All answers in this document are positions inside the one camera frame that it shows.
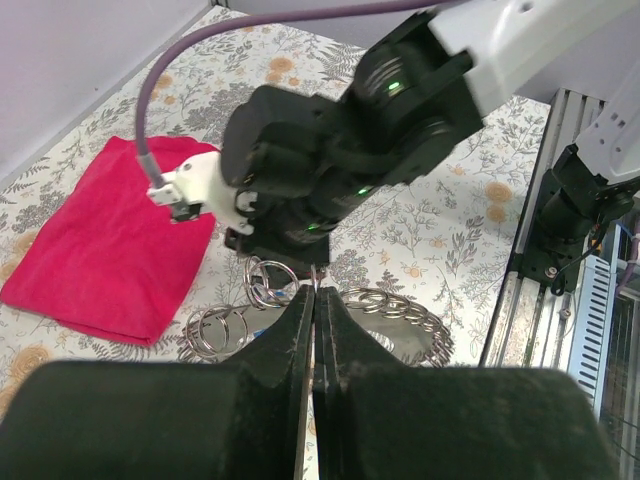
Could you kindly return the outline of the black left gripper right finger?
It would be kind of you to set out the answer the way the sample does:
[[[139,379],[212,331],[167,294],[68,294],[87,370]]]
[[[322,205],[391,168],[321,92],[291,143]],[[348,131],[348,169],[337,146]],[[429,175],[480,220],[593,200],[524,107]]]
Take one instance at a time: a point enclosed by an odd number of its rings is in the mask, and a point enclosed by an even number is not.
[[[334,288],[314,306],[323,479],[613,479],[584,392],[554,369],[423,368],[398,360]]]

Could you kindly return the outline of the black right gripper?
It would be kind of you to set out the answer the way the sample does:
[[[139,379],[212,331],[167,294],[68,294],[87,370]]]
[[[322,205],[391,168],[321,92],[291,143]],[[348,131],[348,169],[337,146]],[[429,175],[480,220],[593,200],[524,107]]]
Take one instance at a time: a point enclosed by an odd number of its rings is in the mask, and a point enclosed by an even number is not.
[[[237,199],[235,210],[254,228],[250,235],[226,230],[224,244],[239,256],[282,262],[304,279],[313,266],[329,264],[333,208],[327,202]]]

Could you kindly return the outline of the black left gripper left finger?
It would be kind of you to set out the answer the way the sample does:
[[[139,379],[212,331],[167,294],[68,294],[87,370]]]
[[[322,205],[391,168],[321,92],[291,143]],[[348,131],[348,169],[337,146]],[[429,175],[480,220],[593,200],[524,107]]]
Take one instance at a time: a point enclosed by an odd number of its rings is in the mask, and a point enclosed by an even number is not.
[[[5,479],[299,479],[316,295],[216,364],[55,361],[1,423]]]

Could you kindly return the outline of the blue tag key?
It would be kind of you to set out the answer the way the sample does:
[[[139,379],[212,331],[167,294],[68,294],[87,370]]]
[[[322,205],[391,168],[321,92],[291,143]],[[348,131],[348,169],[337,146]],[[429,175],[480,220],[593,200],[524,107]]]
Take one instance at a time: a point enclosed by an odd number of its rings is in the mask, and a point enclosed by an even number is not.
[[[247,321],[250,338],[255,339],[269,329],[284,313],[285,308],[295,295],[292,288],[273,290],[262,285],[252,288],[256,297],[256,306],[250,307],[244,317]]]

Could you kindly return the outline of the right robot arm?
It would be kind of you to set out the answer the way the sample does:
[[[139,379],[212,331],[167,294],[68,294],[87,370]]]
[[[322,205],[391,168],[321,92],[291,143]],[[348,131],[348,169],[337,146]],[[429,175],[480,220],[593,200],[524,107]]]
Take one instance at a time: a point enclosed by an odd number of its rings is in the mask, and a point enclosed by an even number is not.
[[[429,174],[529,79],[629,1],[468,1],[414,13],[367,50],[336,100],[263,85],[231,115],[225,245],[308,272],[378,188]]]

